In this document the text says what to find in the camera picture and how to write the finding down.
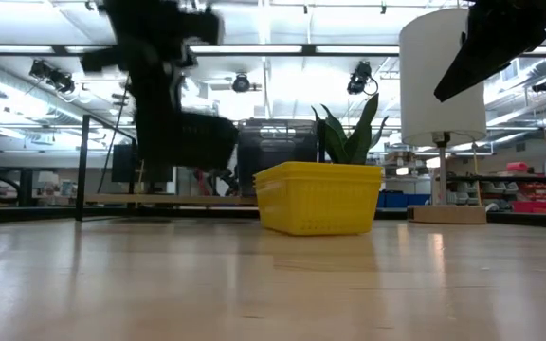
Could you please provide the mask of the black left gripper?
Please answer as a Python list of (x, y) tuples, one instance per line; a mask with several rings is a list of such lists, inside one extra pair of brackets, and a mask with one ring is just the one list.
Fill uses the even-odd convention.
[(220, 45), (222, 16), (212, 10), (182, 9), (176, 1), (103, 0), (99, 14), (108, 18), (116, 43), (86, 52), (82, 69), (100, 72), (116, 65), (129, 72), (136, 102), (138, 154), (150, 178), (169, 178), (173, 123), (180, 110), (181, 72), (173, 65), (194, 65), (188, 44)]

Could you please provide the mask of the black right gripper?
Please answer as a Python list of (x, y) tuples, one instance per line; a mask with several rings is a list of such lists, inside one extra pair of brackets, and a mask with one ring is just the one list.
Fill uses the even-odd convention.
[(434, 90), (441, 102), (546, 40), (546, 0), (468, 0), (464, 43)]

